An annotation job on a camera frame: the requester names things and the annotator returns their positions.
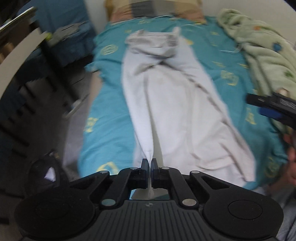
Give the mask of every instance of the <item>pillow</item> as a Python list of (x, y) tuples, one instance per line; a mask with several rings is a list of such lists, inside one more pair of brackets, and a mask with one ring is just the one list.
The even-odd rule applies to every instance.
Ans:
[(105, 2), (108, 15), (112, 12), (110, 21), (113, 23), (164, 15), (205, 23), (201, 6), (202, 0), (106, 0)]

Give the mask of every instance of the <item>green blanket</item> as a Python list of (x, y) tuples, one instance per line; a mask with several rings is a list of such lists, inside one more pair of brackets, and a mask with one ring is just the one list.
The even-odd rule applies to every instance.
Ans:
[[(283, 88), (296, 99), (296, 52), (287, 40), (267, 23), (237, 10), (222, 9), (217, 22), (244, 50), (259, 95), (270, 95)], [(286, 132), (283, 125), (276, 125)]]

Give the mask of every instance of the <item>gray floor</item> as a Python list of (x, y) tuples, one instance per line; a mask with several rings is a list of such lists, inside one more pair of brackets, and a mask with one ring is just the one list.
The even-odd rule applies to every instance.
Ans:
[(17, 196), (23, 195), (23, 182), (31, 162), (54, 148), (58, 151), (69, 173), (72, 176), (77, 175), (76, 162), (87, 118), (87, 95), (91, 79), (91, 74), (86, 73), (83, 67), (89, 61), (91, 58), (86, 58), (66, 67), (70, 82), (74, 84), (73, 87), (78, 91), (79, 96), (85, 99), (69, 119), (63, 118), (65, 113), (63, 103), (68, 100), (68, 97), (58, 83), (55, 83), (58, 87), (57, 92), (52, 92), (45, 79), (29, 83), (28, 86), (37, 96), (36, 99), (30, 98), (26, 90), (21, 89), (21, 93), (26, 97), (28, 104), (36, 110), (36, 114), (31, 115), (22, 108), (23, 116), (13, 116), (15, 124), (5, 123), (7, 128), (29, 141), (30, 146), (23, 147), (17, 143), (14, 144), (16, 150), (28, 157), (22, 158), (12, 154), (6, 174), (0, 177), (0, 189), (10, 195), (8, 197), (3, 192), (0, 193), (0, 217), (9, 218), (10, 221), (10, 225), (0, 225), (1, 241), (15, 241), (21, 237), (13, 219), (13, 212), (21, 201)]

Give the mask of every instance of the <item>white cloth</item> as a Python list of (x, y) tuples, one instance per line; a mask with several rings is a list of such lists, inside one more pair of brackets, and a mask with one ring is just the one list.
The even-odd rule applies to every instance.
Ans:
[(199, 170), (239, 186), (254, 181), (254, 157), (179, 28), (140, 30), (126, 43), (122, 85), (137, 142), (134, 165), (158, 156), (159, 166), (182, 174)]

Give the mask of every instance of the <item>teal bed sheet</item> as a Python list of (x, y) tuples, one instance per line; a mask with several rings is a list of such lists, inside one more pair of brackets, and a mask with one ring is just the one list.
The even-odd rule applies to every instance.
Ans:
[(245, 188), (254, 189), (271, 182), (286, 163), (284, 144), (270, 120), (259, 115), (257, 107), (245, 103), (246, 93), (257, 92), (248, 65), (242, 53), (236, 50), (236, 43), (217, 25), (214, 17), (207, 17), (207, 25), (174, 17), (133, 19), (113, 26), (109, 24), (94, 39), (94, 60), (86, 70), (100, 70), (103, 86), (85, 126), (78, 161), (80, 175), (87, 176), (103, 169), (117, 174), (133, 165), (134, 131), (121, 86), (124, 41), (140, 29), (170, 32), (176, 26), (181, 27), (181, 34), (212, 77), (234, 125), (255, 156), (256, 181)]

